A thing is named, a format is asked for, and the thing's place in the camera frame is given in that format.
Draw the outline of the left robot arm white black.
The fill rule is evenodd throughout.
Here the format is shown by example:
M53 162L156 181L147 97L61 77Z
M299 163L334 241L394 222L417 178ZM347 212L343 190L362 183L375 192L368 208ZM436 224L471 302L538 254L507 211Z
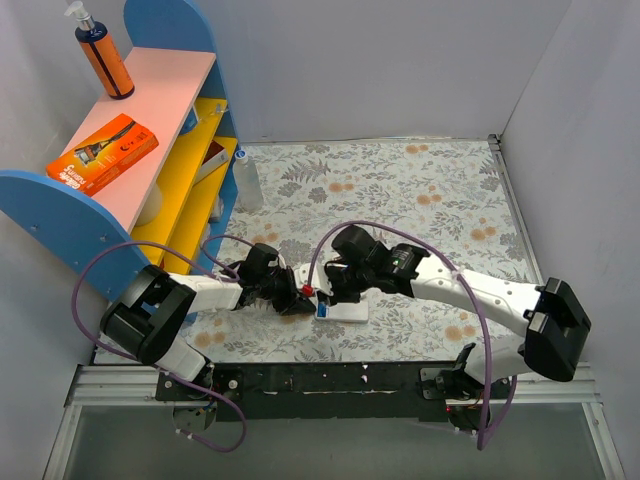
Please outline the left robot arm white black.
M185 318L204 310L239 310L257 300L271 303L281 316L312 314L313 302L296 286L291 267L266 244L251 247L234 269L237 282L203 275L169 274L149 265L101 319L101 331L136 361L178 377L178 387L193 400L213 386L210 361L179 335Z

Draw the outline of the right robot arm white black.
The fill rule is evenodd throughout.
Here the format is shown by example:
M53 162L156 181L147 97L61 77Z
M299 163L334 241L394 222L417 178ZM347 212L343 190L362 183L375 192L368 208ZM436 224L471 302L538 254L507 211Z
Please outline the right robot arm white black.
M509 330L463 354L452 373L460 395L475 397L489 381L528 372L557 382L574 378L591 321L567 282L518 283L461 270L415 240L388 248L356 225L341 230L331 246L339 255L325 265L333 303L355 303L376 288L481 312Z

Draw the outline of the clear plastic bottle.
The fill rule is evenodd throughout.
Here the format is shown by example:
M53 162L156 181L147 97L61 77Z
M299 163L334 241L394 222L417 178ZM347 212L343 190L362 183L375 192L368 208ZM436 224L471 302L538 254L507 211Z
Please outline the clear plastic bottle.
M241 207L247 212L260 210L264 204L264 198L259 174L255 162L243 149L235 152L233 175Z

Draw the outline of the floral table mat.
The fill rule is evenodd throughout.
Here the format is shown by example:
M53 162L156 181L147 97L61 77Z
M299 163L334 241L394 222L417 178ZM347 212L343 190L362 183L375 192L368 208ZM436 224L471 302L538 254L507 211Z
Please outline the floral table mat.
M331 257L324 234L362 220L388 246L414 235L466 271L536 283L503 186L503 170L484 141L250 146L263 207L225 208L227 236L210 253L243 258L250 244L277 248L291 266L315 249ZM216 362L450 360L480 341L474 314L441 303L367 294L365 323L282 317L265 302L238 312L202 312L181 330Z

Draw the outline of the white box on shelf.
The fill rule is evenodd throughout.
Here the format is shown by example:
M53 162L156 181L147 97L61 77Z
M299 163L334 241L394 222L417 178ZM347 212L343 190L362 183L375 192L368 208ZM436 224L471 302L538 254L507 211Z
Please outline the white box on shelf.
M229 159L230 157L226 148L218 141L213 140L203 158L194 182L199 183L220 166L226 164Z

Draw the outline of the white jar under shelf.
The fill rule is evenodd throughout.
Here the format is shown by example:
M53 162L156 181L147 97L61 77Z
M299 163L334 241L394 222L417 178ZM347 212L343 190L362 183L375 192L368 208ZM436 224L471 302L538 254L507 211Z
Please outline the white jar under shelf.
M159 214L163 203L163 194L157 183L153 185L148 198L143 205L135 226L141 227L152 222Z

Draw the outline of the blue pink yellow shelf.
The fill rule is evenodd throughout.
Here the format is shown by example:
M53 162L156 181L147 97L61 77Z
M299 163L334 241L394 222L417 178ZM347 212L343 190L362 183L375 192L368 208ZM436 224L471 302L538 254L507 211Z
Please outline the blue pink yellow shelf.
M185 273L223 173L200 180L227 102L210 24L192 1L129 1L132 50L81 3L66 12L104 88L68 145L43 173L5 170L2 213L105 299L150 264Z

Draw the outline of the orange razor box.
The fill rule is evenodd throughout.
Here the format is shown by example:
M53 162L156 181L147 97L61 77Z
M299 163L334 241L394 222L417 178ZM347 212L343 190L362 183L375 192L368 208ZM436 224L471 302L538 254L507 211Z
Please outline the orange razor box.
M149 129L120 114L48 164L46 176L92 197L158 144Z

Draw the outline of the orange pump bottle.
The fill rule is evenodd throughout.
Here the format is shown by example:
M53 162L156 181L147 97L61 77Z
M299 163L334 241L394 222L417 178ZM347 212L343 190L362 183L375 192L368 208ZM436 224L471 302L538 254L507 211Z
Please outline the orange pump bottle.
M73 1L65 16L75 19L75 38L106 94L115 100L131 96L135 91L133 80L107 27L93 18L82 1Z

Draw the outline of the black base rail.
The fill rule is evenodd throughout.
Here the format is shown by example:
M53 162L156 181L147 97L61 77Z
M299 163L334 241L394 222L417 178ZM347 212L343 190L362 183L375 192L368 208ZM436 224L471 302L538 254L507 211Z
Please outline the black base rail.
M400 418L480 426L480 389L452 361L222 363L197 380L249 420Z

